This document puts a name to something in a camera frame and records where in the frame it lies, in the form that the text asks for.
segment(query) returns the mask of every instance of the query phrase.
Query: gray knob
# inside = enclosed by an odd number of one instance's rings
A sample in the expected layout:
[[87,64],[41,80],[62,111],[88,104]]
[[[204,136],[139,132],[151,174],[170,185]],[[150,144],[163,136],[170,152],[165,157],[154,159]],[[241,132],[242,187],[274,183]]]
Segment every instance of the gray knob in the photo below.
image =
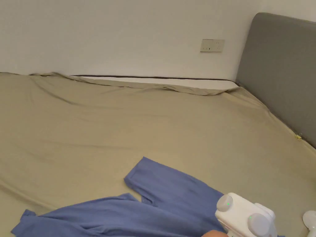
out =
[[260,213],[254,213],[248,218],[248,229],[255,236],[265,236],[270,230],[269,220]]
[[218,200],[216,208],[219,211],[228,211],[232,205],[233,205],[233,198],[229,196],[228,194],[225,194]]

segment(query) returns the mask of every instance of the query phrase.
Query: blue clothing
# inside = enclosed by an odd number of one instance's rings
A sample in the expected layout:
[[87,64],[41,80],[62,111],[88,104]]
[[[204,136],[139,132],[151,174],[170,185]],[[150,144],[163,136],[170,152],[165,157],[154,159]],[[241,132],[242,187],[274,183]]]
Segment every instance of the blue clothing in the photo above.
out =
[[125,177],[142,196],[106,197],[36,216],[26,210],[17,237],[201,237],[223,231],[215,217],[222,193],[178,170],[143,158]]

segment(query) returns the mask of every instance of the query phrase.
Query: headboard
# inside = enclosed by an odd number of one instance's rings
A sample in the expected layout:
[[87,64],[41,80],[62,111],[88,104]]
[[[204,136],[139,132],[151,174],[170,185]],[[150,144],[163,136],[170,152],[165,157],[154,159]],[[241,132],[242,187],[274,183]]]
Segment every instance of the headboard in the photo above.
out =
[[237,83],[316,147],[316,22],[258,13]]

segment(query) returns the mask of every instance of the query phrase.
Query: mattress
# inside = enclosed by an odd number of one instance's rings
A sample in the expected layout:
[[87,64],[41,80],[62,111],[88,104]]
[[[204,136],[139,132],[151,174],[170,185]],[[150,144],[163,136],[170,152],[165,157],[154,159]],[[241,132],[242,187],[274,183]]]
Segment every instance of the mattress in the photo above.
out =
[[94,77],[84,76],[83,78],[90,79],[102,79],[119,82],[139,82],[139,83],[151,83],[151,84],[167,84],[178,85],[201,89],[232,89],[238,87],[234,82],[227,80],[207,80],[207,79],[175,79],[175,78],[136,78],[136,77]]
[[143,156],[276,214],[306,236],[316,151],[243,88],[0,74],[0,236],[25,209],[43,214],[131,192]]

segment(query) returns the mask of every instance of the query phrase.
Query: hand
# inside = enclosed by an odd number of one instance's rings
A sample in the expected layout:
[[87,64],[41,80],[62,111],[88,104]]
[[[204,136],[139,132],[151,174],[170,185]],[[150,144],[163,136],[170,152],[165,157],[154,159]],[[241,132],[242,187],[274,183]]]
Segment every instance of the hand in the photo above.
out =
[[228,235],[217,230],[211,230],[205,233],[202,237],[228,237]]

